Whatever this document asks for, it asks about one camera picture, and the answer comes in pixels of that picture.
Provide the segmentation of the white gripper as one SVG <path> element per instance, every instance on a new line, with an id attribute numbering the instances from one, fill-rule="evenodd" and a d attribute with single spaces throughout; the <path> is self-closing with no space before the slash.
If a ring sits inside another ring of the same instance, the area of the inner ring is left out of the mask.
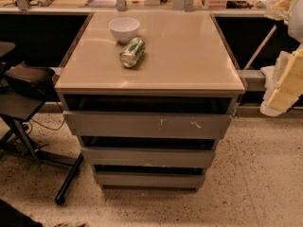
<path id="1" fill-rule="evenodd" d="M 291 108 L 303 94 L 303 49 L 282 51 L 273 66 L 263 67 L 265 94 L 260 112 L 279 116 Z"/>

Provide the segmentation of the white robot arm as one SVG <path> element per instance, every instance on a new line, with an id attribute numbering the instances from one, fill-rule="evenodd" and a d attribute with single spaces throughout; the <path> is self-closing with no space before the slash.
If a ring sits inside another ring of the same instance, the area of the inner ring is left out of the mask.
<path id="1" fill-rule="evenodd" d="M 281 51 L 276 64 L 262 67 L 265 94 L 260 112 L 268 116 L 286 113 L 303 95 L 303 0 L 280 0 L 266 12 L 268 18 L 285 20 L 288 35 L 299 42 L 292 53 Z"/>

